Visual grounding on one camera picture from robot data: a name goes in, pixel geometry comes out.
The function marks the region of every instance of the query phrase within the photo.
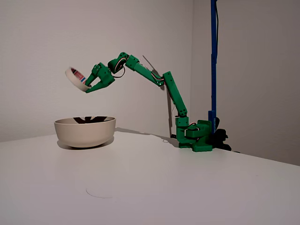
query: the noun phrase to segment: roll of tape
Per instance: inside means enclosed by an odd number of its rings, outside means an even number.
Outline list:
[[[85,85],[86,78],[76,69],[70,67],[66,70],[67,78],[80,90],[86,92],[90,86]]]

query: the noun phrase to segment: bowl rim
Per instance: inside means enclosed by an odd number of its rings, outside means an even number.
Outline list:
[[[113,117],[113,116],[101,116],[101,117],[110,117],[110,118],[112,118],[112,120],[102,121],[102,122],[97,122],[97,123],[73,123],[73,124],[70,124],[70,123],[59,123],[60,120],[66,120],[66,119],[73,119],[74,118],[74,117],[69,117],[69,118],[63,118],[63,119],[57,120],[57,121],[54,122],[54,124],[71,125],[71,126],[76,125],[77,126],[77,125],[91,125],[91,124],[108,123],[108,122],[116,121],[116,118]]]

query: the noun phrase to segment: white wall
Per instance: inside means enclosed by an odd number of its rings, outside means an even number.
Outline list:
[[[90,74],[120,52],[172,71],[190,108],[189,0],[0,1],[0,141],[54,134],[58,119],[116,116],[117,126],[169,135],[166,93],[137,73],[85,94],[64,72]]]
[[[210,106],[210,1],[195,0],[192,118]],[[217,115],[234,151],[300,165],[300,2],[219,0]]]

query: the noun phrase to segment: scratch mark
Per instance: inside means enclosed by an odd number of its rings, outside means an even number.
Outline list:
[[[88,193],[90,196],[93,196],[95,198],[102,198],[102,199],[106,199],[106,198],[112,198],[112,197],[100,197],[100,196],[94,196],[94,195],[91,195],[87,189],[85,189],[86,193]]]

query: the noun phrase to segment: white bowl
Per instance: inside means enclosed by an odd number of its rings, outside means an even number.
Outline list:
[[[89,148],[113,137],[116,119],[106,116],[76,117],[55,121],[54,126],[62,143],[76,148]]]

